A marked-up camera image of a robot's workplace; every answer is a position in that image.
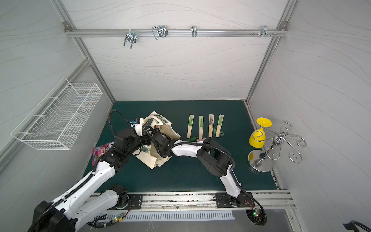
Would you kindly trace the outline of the cream canvas tote bag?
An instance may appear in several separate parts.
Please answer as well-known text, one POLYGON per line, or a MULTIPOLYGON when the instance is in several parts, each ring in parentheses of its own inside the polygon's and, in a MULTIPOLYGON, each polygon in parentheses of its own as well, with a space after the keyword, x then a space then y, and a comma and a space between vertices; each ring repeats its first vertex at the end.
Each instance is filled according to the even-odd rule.
POLYGON ((178 140, 181 135, 172 128, 172 123, 163 115, 153 111, 146 118, 140 118, 132 125, 138 136, 145 139, 144 145, 134 152, 134 155, 150 169, 162 166, 171 155, 165 150, 172 140, 178 140))

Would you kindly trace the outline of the bamboo folding fan green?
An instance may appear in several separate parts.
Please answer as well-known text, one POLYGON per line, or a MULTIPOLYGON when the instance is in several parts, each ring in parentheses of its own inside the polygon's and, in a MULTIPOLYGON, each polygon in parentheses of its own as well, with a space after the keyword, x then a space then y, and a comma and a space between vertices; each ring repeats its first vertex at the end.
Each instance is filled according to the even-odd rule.
POLYGON ((215 136, 218 138, 221 134, 221 128, 222 128, 222 124, 223 124, 223 119, 224 119, 224 115, 219 115, 218 117, 218 121, 217 121, 217 129, 216 129, 216 133, 215 133, 215 136))
POLYGON ((199 116, 199 139, 203 138, 204 116, 199 116))

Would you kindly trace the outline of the bamboo folding fan pink tassel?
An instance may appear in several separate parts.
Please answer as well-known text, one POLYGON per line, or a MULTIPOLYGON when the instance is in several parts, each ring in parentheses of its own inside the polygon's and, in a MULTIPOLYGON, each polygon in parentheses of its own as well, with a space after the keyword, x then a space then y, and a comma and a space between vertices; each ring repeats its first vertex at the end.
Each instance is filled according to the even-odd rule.
POLYGON ((207 126, 208 126, 208 137, 212 137, 213 131, 214 131, 214 115, 213 114, 209 115, 207 126))

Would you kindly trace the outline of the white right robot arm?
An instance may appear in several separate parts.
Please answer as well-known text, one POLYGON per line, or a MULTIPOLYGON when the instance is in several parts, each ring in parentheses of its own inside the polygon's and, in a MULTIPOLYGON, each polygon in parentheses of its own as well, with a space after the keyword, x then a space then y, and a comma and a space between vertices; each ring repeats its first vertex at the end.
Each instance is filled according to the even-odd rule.
POLYGON ((243 204, 248 204, 251 208, 263 209, 263 206, 238 181, 234 173, 236 162, 231 154, 214 139, 206 138, 200 142, 189 142, 171 139, 162 132, 152 132, 147 135, 160 156, 197 158, 209 173, 219 177, 228 198, 224 201, 226 205, 242 207, 243 204))

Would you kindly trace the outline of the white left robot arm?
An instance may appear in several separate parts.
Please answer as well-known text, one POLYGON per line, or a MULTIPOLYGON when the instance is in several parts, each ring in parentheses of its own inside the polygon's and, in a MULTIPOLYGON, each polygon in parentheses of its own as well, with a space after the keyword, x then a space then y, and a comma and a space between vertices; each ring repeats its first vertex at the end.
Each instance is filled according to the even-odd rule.
POLYGON ((130 122, 130 127, 115 135, 115 141, 108 151, 102 154, 85 177, 64 194, 48 203, 37 205, 34 210, 30 232, 77 232, 94 216, 114 206, 125 206, 125 189, 115 186, 103 196, 86 203, 85 201, 107 180, 117 174, 140 148, 151 144, 146 135, 151 126, 152 116, 130 122))

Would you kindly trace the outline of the pink snack packet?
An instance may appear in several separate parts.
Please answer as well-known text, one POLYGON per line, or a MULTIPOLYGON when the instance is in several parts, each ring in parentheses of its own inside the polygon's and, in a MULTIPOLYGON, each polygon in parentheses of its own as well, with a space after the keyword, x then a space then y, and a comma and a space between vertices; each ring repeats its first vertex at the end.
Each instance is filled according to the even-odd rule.
POLYGON ((114 142, 104 144, 99 147, 95 147, 92 150, 92 166, 94 167, 99 157, 101 157, 103 154, 105 154, 112 146, 114 145, 114 142))

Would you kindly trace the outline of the yellow plastic wine glass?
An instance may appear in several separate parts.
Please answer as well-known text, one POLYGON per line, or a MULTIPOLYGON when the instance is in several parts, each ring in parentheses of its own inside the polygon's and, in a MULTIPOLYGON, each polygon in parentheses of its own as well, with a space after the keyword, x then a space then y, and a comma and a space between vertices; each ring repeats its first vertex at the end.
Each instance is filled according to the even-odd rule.
POLYGON ((266 141, 266 133, 264 128, 271 127, 272 122, 267 118, 260 117, 257 119, 257 124, 260 126, 260 129, 255 130, 251 134, 249 144, 254 148, 262 148, 264 147, 266 141))

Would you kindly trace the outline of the metal double hook left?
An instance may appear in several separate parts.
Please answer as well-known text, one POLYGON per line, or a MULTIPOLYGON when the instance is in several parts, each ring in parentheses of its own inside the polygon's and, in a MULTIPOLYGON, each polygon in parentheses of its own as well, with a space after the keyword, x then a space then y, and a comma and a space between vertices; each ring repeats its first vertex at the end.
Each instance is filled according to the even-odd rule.
POLYGON ((129 31, 124 39, 123 46, 126 46, 127 44, 130 45, 130 49, 133 48, 133 45, 137 42, 137 35, 131 31, 129 31))

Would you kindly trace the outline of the metal double hook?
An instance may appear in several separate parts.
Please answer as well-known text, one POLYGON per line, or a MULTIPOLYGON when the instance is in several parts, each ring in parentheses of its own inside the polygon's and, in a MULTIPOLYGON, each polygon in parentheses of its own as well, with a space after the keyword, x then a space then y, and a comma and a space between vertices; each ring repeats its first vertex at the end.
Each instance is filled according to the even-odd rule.
POLYGON ((129 31, 124 39, 123 46, 126 46, 127 44, 130 45, 130 49, 133 48, 133 45, 137 42, 137 35, 131 31, 129 31))
POLYGON ((167 35, 169 34, 167 27, 163 25, 154 26, 152 28, 152 33, 156 41, 158 41, 159 38, 163 39, 167 37, 167 35))

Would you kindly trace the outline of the metal double hook middle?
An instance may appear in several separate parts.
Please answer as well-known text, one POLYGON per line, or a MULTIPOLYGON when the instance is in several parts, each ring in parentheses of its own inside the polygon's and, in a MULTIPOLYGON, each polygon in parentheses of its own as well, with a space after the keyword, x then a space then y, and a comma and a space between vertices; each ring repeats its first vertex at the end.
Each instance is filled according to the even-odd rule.
POLYGON ((169 34, 167 27, 163 25, 154 26, 152 28, 152 33, 156 41, 158 41, 159 38, 163 39, 167 37, 167 35, 169 34))

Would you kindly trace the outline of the small metal hook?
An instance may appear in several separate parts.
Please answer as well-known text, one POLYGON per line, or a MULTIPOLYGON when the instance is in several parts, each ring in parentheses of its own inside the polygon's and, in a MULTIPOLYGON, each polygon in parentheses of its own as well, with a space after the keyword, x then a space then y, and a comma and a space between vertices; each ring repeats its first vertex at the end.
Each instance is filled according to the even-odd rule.
POLYGON ((192 37, 193 38, 197 37, 197 28, 196 28, 196 26, 191 26, 191 34, 192 34, 192 37))

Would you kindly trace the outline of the metal hook right end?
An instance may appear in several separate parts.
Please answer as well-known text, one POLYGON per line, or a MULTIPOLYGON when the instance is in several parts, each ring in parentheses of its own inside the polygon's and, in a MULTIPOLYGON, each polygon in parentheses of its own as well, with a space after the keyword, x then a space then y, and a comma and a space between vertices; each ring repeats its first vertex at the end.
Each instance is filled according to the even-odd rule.
POLYGON ((252 36, 259 36, 259 37, 275 37, 277 36, 277 33, 275 32, 268 32, 267 26, 263 26, 261 30, 257 33, 252 32, 252 36))

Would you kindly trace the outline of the aluminium crossbar rail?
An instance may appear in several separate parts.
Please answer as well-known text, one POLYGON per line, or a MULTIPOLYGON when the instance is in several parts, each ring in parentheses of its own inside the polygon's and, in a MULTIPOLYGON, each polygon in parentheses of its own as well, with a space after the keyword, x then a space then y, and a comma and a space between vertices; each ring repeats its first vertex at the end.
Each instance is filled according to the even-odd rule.
MULTIPOLYGON (((124 38, 131 31, 137 35, 137 38, 154 38, 152 29, 75 29, 69 22, 63 22, 64 31, 70 38, 124 38)), ((257 33, 258 29, 200 29, 197 28, 197 37, 253 37, 252 32, 257 33)), ((192 38, 191 27, 187 29, 168 29, 168 38, 192 38)), ((276 37, 285 37, 288 34, 286 28, 269 29, 268 32, 277 33, 276 37)))

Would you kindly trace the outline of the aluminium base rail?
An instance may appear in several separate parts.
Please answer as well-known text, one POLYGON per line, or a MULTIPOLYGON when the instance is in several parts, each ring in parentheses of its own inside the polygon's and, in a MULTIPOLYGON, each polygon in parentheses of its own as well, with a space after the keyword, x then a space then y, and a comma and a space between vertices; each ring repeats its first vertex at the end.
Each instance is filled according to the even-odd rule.
MULTIPOLYGON (((265 210, 295 209, 296 205, 288 190, 250 191, 265 210)), ((136 211, 190 211, 218 210, 216 191, 194 192, 143 192, 141 208, 136 211)))

